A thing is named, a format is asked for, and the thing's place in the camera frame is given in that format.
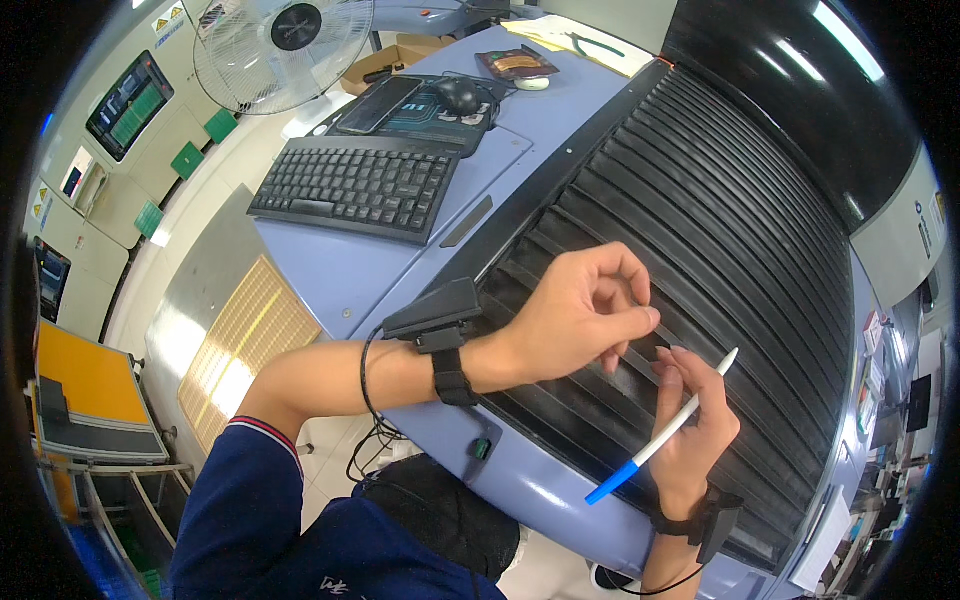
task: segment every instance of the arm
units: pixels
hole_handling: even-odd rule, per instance
[[[464,373],[484,394],[563,377],[598,359],[613,372],[627,344],[660,322],[649,302],[647,271],[623,244],[563,254],[509,325],[461,348]],[[278,356],[237,414],[264,420],[291,440],[307,419],[363,414],[362,351],[362,342],[331,342]],[[430,356],[409,343],[374,342],[367,388],[377,410],[436,399]]]
[[[670,520],[688,520],[707,493],[707,474],[740,431],[740,421],[727,406],[723,377],[699,356],[684,348],[657,348],[654,371],[660,376],[654,435],[680,411],[684,383],[700,395],[700,418],[683,427],[650,459],[650,472],[660,491],[660,509]],[[643,590],[656,591],[695,572],[700,546],[686,537],[657,535],[643,569]],[[654,596],[660,600],[693,598],[700,574]]]

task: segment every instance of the white pen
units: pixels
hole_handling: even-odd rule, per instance
[[[726,375],[727,371],[730,370],[733,361],[736,359],[736,354],[739,352],[740,348],[734,348],[730,351],[730,354],[727,354],[726,357],[720,364],[717,365],[717,372],[721,375]],[[677,433],[677,430],[684,426],[686,420],[689,419],[693,413],[700,408],[700,395],[694,394],[693,398],[686,404],[686,406],[680,409],[680,412],[677,413],[677,416],[674,417],[670,422],[666,424],[666,427],[663,427],[663,430],[657,434],[649,444],[643,447],[634,458],[627,462],[626,465],[617,470],[616,473],[611,475],[607,481],[600,484],[596,490],[591,492],[587,496],[587,504],[593,506],[596,504],[600,498],[605,495],[613,492],[621,485],[623,482],[627,481],[633,477],[634,473],[640,470],[640,467],[643,467],[643,464],[650,460],[650,457],[657,453],[657,450],[661,449],[666,441],[670,439],[670,436]]]

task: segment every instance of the hand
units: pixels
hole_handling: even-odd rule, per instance
[[[656,436],[684,404],[684,383],[700,395],[700,418],[682,427],[650,459],[650,473],[660,491],[660,508],[670,520],[691,517],[707,493],[707,474],[740,432],[740,421],[727,406],[723,376],[693,352],[657,347],[660,376]]]
[[[646,267],[614,242],[558,256],[516,318],[494,336],[516,365],[517,384],[564,377],[598,359],[612,373],[628,343],[660,323],[649,303]]]

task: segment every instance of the green pliers handles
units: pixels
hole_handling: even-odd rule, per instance
[[[587,55],[587,53],[584,52],[584,49],[580,47],[580,42],[582,42],[582,41],[584,41],[584,42],[586,42],[586,43],[588,43],[588,44],[593,44],[593,45],[596,46],[597,48],[603,48],[604,50],[609,50],[610,52],[613,52],[614,54],[616,54],[617,56],[619,56],[619,57],[622,58],[622,59],[627,56],[627,55],[623,54],[622,52],[620,52],[619,50],[617,50],[616,48],[611,48],[611,47],[608,46],[607,44],[602,44],[602,43],[600,43],[599,41],[596,41],[595,39],[590,39],[589,37],[583,37],[583,36],[580,36],[580,35],[578,35],[578,34],[572,34],[572,33],[570,33],[570,32],[567,32],[567,35],[570,36],[570,39],[573,40],[573,47],[576,49],[577,52],[580,53],[580,56],[582,56],[582,57],[585,57],[585,56]]]

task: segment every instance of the cardboard box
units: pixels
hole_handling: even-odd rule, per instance
[[[379,71],[385,66],[392,66],[394,73],[396,73],[398,66],[402,65],[403,68],[407,68],[455,41],[456,39],[450,36],[431,37],[397,34],[395,45],[388,46],[380,52],[375,52],[365,59],[360,59],[347,69],[340,80],[340,85],[347,94],[359,96],[370,87],[369,84],[364,83],[364,75]]]

